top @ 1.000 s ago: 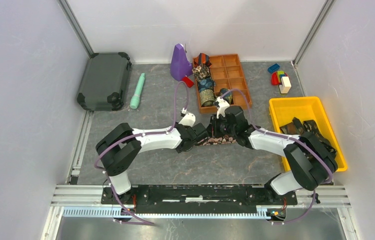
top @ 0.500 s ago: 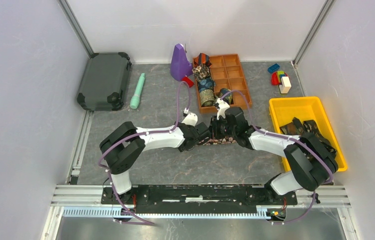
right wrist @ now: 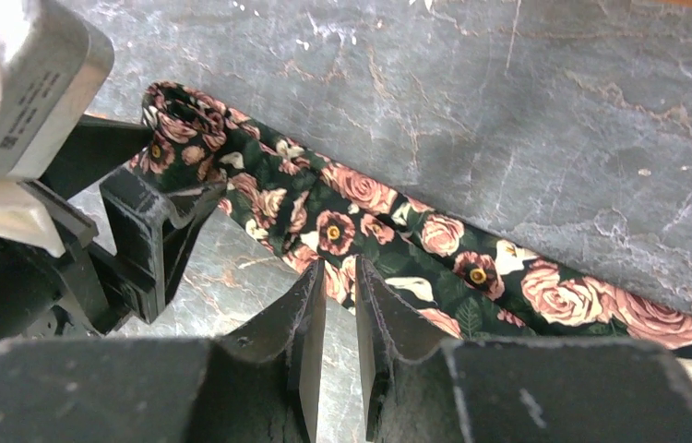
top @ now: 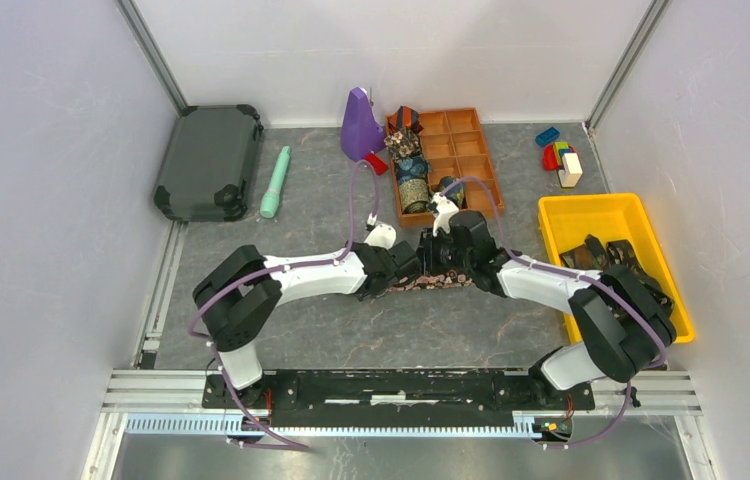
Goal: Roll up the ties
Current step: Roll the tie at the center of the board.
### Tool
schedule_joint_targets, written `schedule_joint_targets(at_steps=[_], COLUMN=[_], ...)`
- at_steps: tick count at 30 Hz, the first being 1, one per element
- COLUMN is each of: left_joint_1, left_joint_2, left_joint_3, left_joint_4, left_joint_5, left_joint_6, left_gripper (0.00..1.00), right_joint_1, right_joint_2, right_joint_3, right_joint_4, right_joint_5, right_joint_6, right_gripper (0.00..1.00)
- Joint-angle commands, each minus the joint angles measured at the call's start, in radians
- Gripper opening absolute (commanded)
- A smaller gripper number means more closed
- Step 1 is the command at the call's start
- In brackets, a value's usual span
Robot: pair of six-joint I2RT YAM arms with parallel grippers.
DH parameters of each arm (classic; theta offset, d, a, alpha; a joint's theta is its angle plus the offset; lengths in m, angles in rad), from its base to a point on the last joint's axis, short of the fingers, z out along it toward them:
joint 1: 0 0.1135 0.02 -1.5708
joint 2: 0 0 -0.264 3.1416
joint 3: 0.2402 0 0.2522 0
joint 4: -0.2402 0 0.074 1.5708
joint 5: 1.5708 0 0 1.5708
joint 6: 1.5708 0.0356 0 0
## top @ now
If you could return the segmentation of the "black pink rose tie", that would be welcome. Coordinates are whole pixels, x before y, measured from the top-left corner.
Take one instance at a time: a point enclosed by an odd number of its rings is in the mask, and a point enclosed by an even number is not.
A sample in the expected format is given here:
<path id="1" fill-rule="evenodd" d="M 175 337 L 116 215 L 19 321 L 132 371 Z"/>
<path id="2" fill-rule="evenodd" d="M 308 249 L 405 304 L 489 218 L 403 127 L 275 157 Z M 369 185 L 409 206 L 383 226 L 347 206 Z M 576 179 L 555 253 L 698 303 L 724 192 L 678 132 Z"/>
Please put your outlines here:
<path id="1" fill-rule="evenodd" d="M 417 290 L 439 290 L 473 286 L 472 279 L 466 274 L 450 269 L 438 275 L 419 274 L 402 278 L 396 285 L 388 288 L 389 293 Z"/>

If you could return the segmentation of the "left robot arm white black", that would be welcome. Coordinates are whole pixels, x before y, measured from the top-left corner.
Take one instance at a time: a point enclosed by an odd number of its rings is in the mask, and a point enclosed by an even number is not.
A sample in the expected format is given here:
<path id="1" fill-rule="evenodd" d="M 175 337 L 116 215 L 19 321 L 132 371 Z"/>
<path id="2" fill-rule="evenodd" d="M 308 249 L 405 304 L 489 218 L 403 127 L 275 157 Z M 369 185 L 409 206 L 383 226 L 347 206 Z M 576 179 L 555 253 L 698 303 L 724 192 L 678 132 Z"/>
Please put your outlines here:
<path id="1" fill-rule="evenodd" d="M 244 245 L 194 288 L 194 321 L 204 324 L 218 353 L 229 397 L 253 407 L 265 394 L 255 340 L 276 307 L 329 294 L 375 298 L 421 272 L 416 248 L 406 241 L 390 248 L 349 242 L 335 252 L 303 257 L 264 256 Z"/>

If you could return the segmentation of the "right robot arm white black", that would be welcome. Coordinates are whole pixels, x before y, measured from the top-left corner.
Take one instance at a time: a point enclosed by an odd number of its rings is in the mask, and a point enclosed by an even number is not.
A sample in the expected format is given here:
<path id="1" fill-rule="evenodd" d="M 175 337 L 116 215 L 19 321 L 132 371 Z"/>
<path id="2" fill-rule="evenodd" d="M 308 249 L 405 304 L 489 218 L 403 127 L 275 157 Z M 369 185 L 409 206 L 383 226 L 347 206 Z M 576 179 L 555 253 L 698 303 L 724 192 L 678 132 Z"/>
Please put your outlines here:
<path id="1" fill-rule="evenodd" d="M 496 244 L 484 216 L 461 211 L 420 238 L 433 273 L 453 271 L 480 290 L 527 300 L 572 316 L 579 341 L 538 360 L 528 382 L 542 408 L 563 401 L 578 384 L 607 377 L 619 383 L 661 364 L 677 339 L 673 303 L 627 266 L 576 270 L 537 261 Z"/>

